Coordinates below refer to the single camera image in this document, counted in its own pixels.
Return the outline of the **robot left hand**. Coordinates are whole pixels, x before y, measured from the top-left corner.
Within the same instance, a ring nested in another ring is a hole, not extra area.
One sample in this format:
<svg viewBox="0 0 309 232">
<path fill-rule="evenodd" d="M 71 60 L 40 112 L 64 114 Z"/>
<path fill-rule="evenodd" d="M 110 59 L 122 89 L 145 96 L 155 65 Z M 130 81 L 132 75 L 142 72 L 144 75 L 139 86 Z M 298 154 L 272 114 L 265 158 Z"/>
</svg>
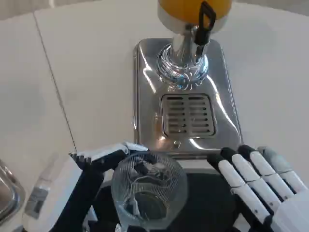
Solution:
<svg viewBox="0 0 309 232">
<path fill-rule="evenodd" d="M 117 143 L 97 150 L 53 155 L 38 177 L 23 217 L 26 232 L 81 232 L 105 172 L 136 152 L 148 148 Z"/>
</svg>

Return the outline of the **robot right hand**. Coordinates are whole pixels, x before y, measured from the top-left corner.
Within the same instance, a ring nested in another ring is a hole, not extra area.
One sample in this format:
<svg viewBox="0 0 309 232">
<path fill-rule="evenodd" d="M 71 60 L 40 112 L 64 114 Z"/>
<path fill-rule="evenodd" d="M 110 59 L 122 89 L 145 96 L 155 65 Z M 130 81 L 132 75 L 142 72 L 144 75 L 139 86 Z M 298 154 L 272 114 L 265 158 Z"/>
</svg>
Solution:
<svg viewBox="0 0 309 232">
<path fill-rule="evenodd" d="M 207 157 L 229 185 L 236 216 L 229 232 L 307 232 L 309 188 L 283 156 L 261 146 Z"/>
</svg>

